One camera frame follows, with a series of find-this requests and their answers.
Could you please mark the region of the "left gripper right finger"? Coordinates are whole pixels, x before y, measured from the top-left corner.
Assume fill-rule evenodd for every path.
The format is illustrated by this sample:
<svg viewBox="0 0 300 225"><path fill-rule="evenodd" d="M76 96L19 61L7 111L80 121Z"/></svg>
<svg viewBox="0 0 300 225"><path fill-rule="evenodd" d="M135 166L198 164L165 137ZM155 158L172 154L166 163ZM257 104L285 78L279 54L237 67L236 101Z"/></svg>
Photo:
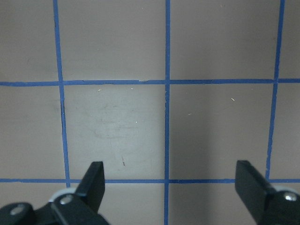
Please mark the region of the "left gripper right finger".
<svg viewBox="0 0 300 225"><path fill-rule="evenodd" d="M273 186L249 161L236 162L235 190L257 225L300 223L300 193Z"/></svg>

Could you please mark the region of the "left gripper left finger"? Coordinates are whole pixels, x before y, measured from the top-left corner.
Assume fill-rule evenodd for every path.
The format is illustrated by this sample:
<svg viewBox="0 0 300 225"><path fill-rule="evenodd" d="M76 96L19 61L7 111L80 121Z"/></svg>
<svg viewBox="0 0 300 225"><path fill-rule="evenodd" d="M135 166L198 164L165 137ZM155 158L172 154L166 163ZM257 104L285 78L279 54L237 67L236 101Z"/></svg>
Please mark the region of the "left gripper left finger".
<svg viewBox="0 0 300 225"><path fill-rule="evenodd" d="M92 162L75 192L57 196L51 203L58 224L104 225L105 219L98 214L104 192L104 165Z"/></svg>

